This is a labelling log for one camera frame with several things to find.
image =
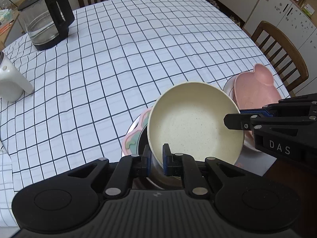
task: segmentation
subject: white plate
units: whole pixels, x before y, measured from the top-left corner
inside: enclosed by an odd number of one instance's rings
[[[235,85],[235,79],[236,79],[237,75],[232,76],[230,79],[228,79],[228,81],[226,82],[225,86],[223,87],[223,91],[233,100],[235,93],[234,93],[234,85]],[[258,151],[255,147],[254,147],[254,140],[253,138],[251,138],[249,135],[245,135],[244,136],[244,145],[253,150],[253,151]]]
[[[199,161],[214,156],[234,164],[244,132],[227,129],[223,118],[238,112],[225,92],[207,83],[173,86],[159,97],[149,116],[147,135],[153,155],[163,166],[162,146],[168,143],[172,153],[190,154]]]

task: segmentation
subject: pink bowl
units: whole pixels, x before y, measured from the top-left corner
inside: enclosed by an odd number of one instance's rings
[[[237,76],[234,94],[233,100],[239,109],[262,108],[267,104],[278,103],[281,99],[274,87],[272,73],[262,64],[256,64],[253,72],[243,72]]]

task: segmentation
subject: white tablecloth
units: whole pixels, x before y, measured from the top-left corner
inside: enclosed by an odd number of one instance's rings
[[[4,50],[34,94],[0,100],[0,226],[16,225],[11,201],[23,187],[102,156],[118,161],[132,121],[172,85],[223,88],[263,63],[288,96],[254,42],[205,0],[109,0],[74,15],[56,47],[37,51],[24,35]]]

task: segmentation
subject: silver screw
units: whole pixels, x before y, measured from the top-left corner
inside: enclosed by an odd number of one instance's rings
[[[196,187],[192,190],[192,192],[196,195],[205,195],[208,193],[208,190],[204,187]]]
[[[106,194],[109,196],[115,196],[115,195],[119,195],[121,193],[121,190],[119,188],[108,188],[106,191]]]

